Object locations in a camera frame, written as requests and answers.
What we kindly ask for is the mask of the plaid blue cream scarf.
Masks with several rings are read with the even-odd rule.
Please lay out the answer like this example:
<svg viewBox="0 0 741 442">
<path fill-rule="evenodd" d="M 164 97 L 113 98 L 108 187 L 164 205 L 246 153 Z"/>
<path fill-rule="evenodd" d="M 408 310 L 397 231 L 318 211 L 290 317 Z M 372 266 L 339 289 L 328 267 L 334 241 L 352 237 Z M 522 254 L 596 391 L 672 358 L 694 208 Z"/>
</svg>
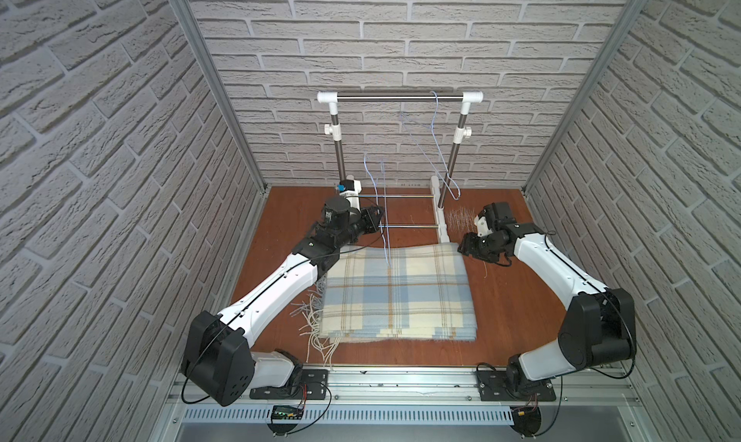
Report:
<svg viewBox="0 0 741 442">
<path fill-rule="evenodd" d="M 294 313 L 310 349 L 330 363 L 341 344 L 476 340 L 464 258 L 455 243 L 355 248 L 320 276 Z"/>
</svg>

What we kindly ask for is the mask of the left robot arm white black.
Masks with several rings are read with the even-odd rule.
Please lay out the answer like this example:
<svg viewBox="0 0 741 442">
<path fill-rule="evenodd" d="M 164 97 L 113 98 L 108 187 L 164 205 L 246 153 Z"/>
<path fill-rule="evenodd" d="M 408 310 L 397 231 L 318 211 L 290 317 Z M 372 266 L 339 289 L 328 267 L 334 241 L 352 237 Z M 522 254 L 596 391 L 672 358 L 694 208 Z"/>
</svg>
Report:
<svg viewBox="0 0 741 442">
<path fill-rule="evenodd" d="M 299 293 L 339 262 L 343 248 L 380 230 L 384 212 L 378 205 L 361 208 L 343 196 L 327 199 L 320 221 L 266 280 L 219 313 L 204 311 L 194 318 L 181 363 L 186 380 L 222 406 L 253 389 L 279 389 L 294 396 L 301 362 L 285 351 L 256 352 L 252 347 Z"/>
</svg>

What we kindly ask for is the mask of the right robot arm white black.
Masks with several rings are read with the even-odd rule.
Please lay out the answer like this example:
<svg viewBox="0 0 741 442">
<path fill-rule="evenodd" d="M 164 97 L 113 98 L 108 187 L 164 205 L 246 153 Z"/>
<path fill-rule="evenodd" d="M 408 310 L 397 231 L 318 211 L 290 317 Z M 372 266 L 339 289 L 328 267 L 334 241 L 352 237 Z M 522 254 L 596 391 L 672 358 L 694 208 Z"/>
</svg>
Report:
<svg viewBox="0 0 741 442">
<path fill-rule="evenodd" d="M 517 258 L 538 274 L 565 307 L 557 339 L 515 355 L 505 371 L 505 388 L 528 398 L 551 378 L 613 362 L 635 360 L 638 349 L 635 302 L 624 289 L 611 289 L 571 262 L 534 223 L 519 223 L 507 203 L 485 206 L 476 231 L 458 252 L 488 264 Z"/>
</svg>

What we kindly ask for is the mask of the loose scarf fringe threads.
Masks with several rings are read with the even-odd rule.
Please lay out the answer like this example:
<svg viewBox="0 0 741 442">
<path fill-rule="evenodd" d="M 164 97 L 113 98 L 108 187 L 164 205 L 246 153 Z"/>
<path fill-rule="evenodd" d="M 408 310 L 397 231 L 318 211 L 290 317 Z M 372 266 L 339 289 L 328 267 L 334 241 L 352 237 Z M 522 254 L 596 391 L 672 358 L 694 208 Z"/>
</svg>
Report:
<svg viewBox="0 0 741 442">
<path fill-rule="evenodd" d="M 451 237 L 478 231 L 476 225 L 478 212 L 474 208 L 451 207 L 446 208 L 444 213 Z"/>
</svg>

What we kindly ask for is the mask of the right round black connector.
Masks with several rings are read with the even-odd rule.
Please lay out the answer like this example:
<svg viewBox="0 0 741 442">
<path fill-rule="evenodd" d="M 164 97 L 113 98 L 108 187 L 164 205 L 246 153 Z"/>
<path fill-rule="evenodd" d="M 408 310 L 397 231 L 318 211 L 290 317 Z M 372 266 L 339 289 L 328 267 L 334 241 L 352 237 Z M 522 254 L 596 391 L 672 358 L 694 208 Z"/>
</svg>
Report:
<svg viewBox="0 0 741 442">
<path fill-rule="evenodd" d="M 520 436 L 532 438 L 540 432 L 542 416 L 537 405 L 512 407 L 511 416 L 513 417 L 511 428 Z"/>
</svg>

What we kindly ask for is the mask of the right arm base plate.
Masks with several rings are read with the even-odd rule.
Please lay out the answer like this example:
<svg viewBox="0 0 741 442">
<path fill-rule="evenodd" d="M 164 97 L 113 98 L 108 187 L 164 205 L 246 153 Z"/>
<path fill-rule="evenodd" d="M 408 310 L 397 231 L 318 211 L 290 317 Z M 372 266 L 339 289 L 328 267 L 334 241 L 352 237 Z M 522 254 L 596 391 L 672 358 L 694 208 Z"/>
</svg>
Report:
<svg viewBox="0 0 741 442">
<path fill-rule="evenodd" d="M 528 380 L 517 366 L 496 369 L 480 364 L 475 372 L 481 401 L 556 401 L 556 393 L 549 379 Z"/>
</svg>

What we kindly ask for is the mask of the aluminium front rail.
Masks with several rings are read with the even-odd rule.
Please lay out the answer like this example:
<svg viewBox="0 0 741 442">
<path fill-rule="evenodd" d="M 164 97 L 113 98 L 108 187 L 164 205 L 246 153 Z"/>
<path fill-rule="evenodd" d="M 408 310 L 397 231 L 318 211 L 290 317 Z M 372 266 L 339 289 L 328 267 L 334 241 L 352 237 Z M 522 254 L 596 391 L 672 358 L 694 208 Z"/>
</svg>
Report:
<svg viewBox="0 0 741 442">
<path fill-rule="evenodd" d="M 586 370 L 550 380 L 556 401 L 481 401 L 474 367 L 380 367 L 340 366 L 326 369 L 333 400 L 317 424 L 511 426 L 512 407 L 537 405 L 542 424 L 559 430 L 568 424 L 586 426 L 599 421 L 616 422 L 619 431 L 633 440 L 650 438 L 648 415 L 632 384 L 616 380 L 616 368 L 597 373 Z M 162 409 L 152 436 L 173 440 L 187 424 L 269 423 L 274 405 L 298 405 L 300 401 L 256 401 L 249 392 L 228 406 L 198 401 L 198 390 L 185 386 L 187 401 L 179 400 L 183 386 L 176 382 Z M 307 401 L 301 426 L 316 418 L 328 403 Z"/>
</svg>

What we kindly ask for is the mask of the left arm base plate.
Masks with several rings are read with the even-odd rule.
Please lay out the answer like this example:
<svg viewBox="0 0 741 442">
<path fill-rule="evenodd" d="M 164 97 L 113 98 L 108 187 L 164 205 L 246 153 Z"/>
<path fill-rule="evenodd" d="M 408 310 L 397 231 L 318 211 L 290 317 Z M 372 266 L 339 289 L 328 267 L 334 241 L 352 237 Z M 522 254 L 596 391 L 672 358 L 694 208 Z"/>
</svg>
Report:
<svg viewBox="0 0 741 442">
<path fill-rule="evenodd" d="M 249 398 L 256 401 L 323 401 L 327 394 L 328 376 L 326 369 L 301 369 L 294 371 L 281 387 L 252 389 Z"/>
</svg>

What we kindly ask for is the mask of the left corner aluminium post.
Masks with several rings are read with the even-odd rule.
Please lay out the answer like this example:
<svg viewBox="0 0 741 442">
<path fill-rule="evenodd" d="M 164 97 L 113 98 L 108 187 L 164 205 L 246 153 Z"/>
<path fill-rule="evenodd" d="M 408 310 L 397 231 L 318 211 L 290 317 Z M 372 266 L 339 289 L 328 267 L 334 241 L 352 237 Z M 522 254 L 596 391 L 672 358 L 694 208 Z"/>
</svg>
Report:
<svg viewBox="0 0 741 442">
<path fill-rule="evenodd" d="M 257 160 L 254 158 L 249 145 L 246 141 L 245 134 L 237 119 L 237 114 L 233 109 L 233 104 L 227 94 L 225 85 L 221 80 L 218 69 L 215 65 L 212 55 L 208 51 L 208 45 L 199 27 L 188 0 L 168 0 L 170 6 L 183 29 L 183 34 L 193 52 L 196 62 L 203 72 L 204 79 L 210 92 L 220 109 L 225 123 L 237 144 L 237 148 L 245 161 L 253 181 L 256 183 L 260 193 L 266 194 L 269 185 L 262 176 Z"/>
</svg>

